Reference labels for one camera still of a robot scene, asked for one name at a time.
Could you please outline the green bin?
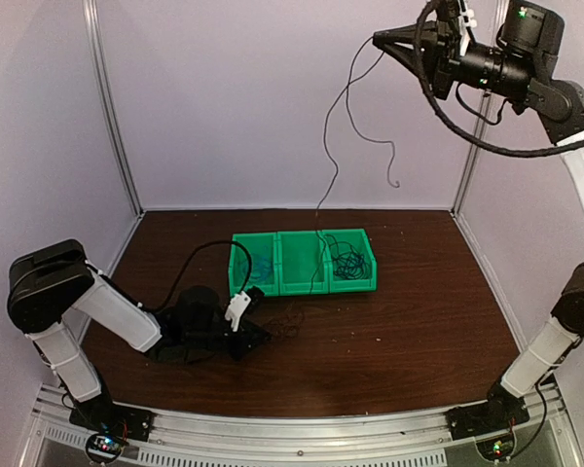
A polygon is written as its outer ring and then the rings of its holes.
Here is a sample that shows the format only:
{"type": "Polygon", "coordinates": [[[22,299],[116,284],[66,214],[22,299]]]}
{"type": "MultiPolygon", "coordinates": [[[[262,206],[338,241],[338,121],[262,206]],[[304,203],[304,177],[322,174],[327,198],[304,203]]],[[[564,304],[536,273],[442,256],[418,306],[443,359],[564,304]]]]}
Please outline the green bin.
{"type": "Polygon", "coordinates": [[[235,245],[231,247],[228,265],[228,283],[230,295],[236,294],[244,283],[247,273],[249,279],[244,287],[259,287],[267,297],[279,295],[278,248],[276,233],[235,233],[232,241],[240,243],[249,253],[248,263],[243,250],[235,245]]]}
{"type": "Polygon", "coordinates": [[[279,295],[323,295],[329,292],[328,261],[316,231],[277,233],[279,295]]]}
{"type": "Polygon", "coordinates": [[[364,229],[323,230],[331,294],[375,292],[378,264],[364,229]]]}

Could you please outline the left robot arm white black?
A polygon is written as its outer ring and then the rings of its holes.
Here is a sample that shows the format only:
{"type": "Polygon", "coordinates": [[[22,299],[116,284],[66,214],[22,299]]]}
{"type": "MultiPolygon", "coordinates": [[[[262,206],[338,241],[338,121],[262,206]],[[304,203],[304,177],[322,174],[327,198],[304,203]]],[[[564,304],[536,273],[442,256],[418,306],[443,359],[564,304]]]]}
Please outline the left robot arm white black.
{"type": "Polygon", "coordinates": [[[272,338],[247,317],[264,297],[260,288],[243,284],[221,305],[213,289],[197,285],[148,308],[96,268],[76,239],[16,259],[9,281],[11,321],[100,432],[114,430],[121,413],[101,396],[102,378],[65,324],[67,312],[85,314],[155,362],[191,364],[218,353],[239,361],[272,338]]]}

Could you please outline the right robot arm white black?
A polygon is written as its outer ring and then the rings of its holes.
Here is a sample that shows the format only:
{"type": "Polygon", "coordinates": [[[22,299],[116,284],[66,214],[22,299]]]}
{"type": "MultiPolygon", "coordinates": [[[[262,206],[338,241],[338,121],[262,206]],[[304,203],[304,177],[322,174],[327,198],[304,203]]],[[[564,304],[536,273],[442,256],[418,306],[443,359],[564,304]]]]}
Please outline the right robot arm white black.
{"type": "MultiPolygon", "coordinates": [[[[417,77],[435,115],[460,138],[508,158],[560,157],[584,213],[584,89],[554,77],[563,18],[530,1],[511,1],[495,45],[477,42],[472,27],[465,2],[429,1],[414,24],[377,31],[371,42],[417,77]],[[534,111],[550,147],[503,148],[462,129],[438,104],[454,85],[501,96],[517,114],[534,111]]],[[[575,268],[541,331],[490,390],[479,411],[484,426],[501,428],[516,414],[516,400],[546,379],[583,338],[584,263],[575,268]]]]}

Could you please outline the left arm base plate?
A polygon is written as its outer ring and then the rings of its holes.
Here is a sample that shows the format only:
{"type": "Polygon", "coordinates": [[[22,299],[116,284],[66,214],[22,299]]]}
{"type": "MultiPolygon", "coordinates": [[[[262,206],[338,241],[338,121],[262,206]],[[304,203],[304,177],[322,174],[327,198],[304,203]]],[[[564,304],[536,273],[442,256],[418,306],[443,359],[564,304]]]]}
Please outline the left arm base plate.
{"type": "Polygon", "coordinates": [[[69,415],[71,424],[122,440],[147,442],[153,425],[151,411],[115,404],[101,397],[76,401],[69,415]]]}

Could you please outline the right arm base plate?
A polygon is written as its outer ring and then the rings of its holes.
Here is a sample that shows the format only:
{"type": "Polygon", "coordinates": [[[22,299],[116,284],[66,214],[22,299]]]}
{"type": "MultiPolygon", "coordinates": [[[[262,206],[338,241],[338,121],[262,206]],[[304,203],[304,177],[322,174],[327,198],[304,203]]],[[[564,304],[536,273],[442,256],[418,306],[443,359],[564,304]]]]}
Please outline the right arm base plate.
{"type": "Polygon", "coordinates": [[[506,430],[512,422],[526,423],[529,412],[521,404],[509,407],[501,402],[487,401],[450,409],[446,412],[446,421],[452,439],[457,441],[506,430]]]}

